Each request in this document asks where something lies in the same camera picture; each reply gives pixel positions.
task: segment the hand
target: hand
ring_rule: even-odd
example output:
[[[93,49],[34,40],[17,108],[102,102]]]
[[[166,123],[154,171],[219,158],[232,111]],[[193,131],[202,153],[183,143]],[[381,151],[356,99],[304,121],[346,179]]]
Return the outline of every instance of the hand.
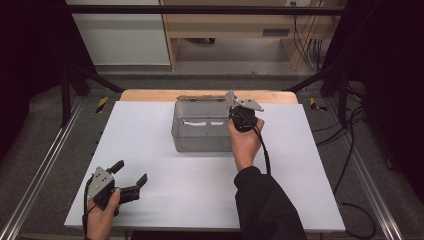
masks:
[[[87,237],[91,240],[109,239],[110,231],[112,230],[113,214],[119,205],[121,198],[121,189],[116,188],[109,199],[105,210],[103,211],[96,206],[94,200],[87,202],[88,214]]]
[[[259,132],[262,131],[264,124],[264,120],[258,118],[256,126],[259,128]],[[237,170],[240,172],[246,167],[253,166],[253,160],[261,147],[261,142],[256,133],[253,130],[244,133],[237,131],[231,119],[228,122],[227,130],[230,133]]]

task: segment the wooden table edge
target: wooden table edge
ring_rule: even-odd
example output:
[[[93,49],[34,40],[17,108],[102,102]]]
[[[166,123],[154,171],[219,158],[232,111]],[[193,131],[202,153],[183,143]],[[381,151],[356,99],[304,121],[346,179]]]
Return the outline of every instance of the wooden table edge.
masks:
[[[167,89],[128,89],[125,90],[120,101],[150,101],[150,102],[175,102],[181,95],[225,95],[226,90],[167,90]],[[238,99],[253,98],[258,103],[285,103],[298,104],[293,92],[269,90],[234,90]]]

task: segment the wooden cabinet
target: wooden cabinet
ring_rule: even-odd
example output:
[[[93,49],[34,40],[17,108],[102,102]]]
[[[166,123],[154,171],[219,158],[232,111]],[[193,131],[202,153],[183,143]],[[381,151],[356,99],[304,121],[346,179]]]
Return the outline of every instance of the wooden cabinet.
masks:
[[[311,0],[310,6],[338,6],[339,0]],[[218,5],[218,6],[278,6],[286,5],[286,0],[160,0],[162,5]],[[293,70],[302,63],[301,53],[294,44],[294,16],[274,15],[163,15],[168,41],[171,66],[175,69],[180,38],[279,38]],[[297,16],[297,45],[307,45],[310,39],[331,37],[337,23],[331,17]]]

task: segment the white tabletop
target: white tabletop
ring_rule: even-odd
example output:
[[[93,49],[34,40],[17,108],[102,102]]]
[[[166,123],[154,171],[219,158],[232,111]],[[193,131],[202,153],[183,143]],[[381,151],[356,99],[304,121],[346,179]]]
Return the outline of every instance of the white tabletop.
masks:
[[[179,153],[171,135],[174,102],[116,102],[65,225],[81,228],[85,182],[97,166],[119,160],[117,187],[144,174],[140,199],[123,204],[114,227],[139,230],[239,229],[231,153]],[[318,155],[303,106],[261,104],[263,139],[272,175],[296,207],[307,232],[344,231],[345,226]],[[262,150],[255,165],[265,173]]]

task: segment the person's right hand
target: person's right hand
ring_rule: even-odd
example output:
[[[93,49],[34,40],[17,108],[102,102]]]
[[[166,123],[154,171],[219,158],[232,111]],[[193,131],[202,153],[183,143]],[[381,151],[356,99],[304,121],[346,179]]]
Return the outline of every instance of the person's right hand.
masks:
[[[264,124],[264,120],[258,118],[256,125],[259,128],[259,132],[262,131]],[[253,130],[244,133],[237,131],[231,119],[228,122],[227,130],[230,133],[237,170],[240,172],[247,167],[253,166],[253,160],[261,147],[261,142],[256,133]]]

